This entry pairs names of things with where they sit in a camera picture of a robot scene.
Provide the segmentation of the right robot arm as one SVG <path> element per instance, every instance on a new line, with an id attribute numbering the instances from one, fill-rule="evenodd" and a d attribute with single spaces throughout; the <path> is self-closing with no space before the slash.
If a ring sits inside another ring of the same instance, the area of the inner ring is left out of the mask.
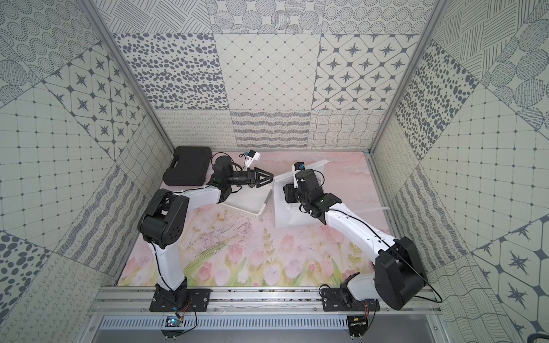
<path id="1" fill-rule="evenodd" d="M 423 263 L 412 240 L 397 239 L 360 219 L 339 198 L 326 193 L 317 172 L 300 161 L 293 166 L 293 183 L 283 187 L 285 201 L 298 203 L 300 211 L 339 231 L 374 264 L 374 274 L 356 272 L 340 283 L 341 302 L 346 307 L 368 300 L 374 288 L 390 308 L 401 310 L 426 286 Z"/>

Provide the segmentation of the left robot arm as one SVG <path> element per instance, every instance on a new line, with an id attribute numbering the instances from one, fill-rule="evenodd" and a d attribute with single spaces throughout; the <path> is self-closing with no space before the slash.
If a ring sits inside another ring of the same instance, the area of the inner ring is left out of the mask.
<path id="1" fill-rule="evenodd" d="M 260 188 L 271 184 L 274 174 L 260 168 L 238 168 L 227 155 L 216 159 L 210 181 L 203 187 L 173 192 L 157 190 L 138 224 L 143 240 L 149 244 L 159 278 L 155 291 L 173 307 L 187 297 L 187 277 L 180 267 L 177 242 L 180 240 L 188 211 L 223 203 L 232 188 Z"/>

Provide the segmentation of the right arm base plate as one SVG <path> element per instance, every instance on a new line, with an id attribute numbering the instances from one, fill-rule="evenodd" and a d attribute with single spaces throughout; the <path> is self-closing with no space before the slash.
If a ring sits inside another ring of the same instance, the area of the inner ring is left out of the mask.
<path id="1" fill-rule="evenodd" d="M 380 297 L 375 289 L 374 274 L 357 272 L 348 276 L 339 287 L 332 288 L 323 284 L 319 286 L 318 292 L 325 312 L 380 309 Z"/>

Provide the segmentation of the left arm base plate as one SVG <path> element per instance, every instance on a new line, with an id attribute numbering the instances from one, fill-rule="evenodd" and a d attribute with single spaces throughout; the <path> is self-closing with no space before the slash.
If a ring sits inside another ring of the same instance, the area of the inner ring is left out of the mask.
<path id="1" fill-rule="evenodd" d="M 205 312 L 211 293 L 211 289 L 191 288 L 172 292 L 160 287 L 154 292 L 149 311 L 175 312 L 189 306 L 188 309 L 191 312 Z"/>

